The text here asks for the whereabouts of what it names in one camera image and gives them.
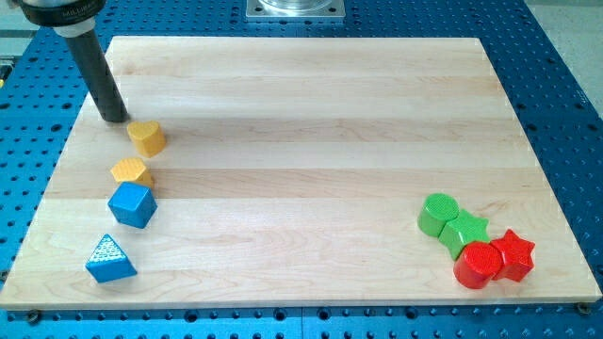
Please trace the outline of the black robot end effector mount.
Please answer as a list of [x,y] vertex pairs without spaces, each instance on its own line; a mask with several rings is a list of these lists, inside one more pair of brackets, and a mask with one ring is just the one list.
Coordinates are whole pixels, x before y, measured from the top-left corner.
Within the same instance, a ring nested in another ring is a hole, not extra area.
[[32,24],[52,27],[63,38],[75,38],[95,27],[95,16],[106,0],[15,0]]

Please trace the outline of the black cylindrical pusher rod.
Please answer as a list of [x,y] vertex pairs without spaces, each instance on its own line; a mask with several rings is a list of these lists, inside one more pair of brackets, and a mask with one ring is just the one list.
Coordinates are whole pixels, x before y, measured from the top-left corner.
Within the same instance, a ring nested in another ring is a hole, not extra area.
[[127,121],[126,106],[94,30],[66,38],[66,42],[101,118],[108,122]]

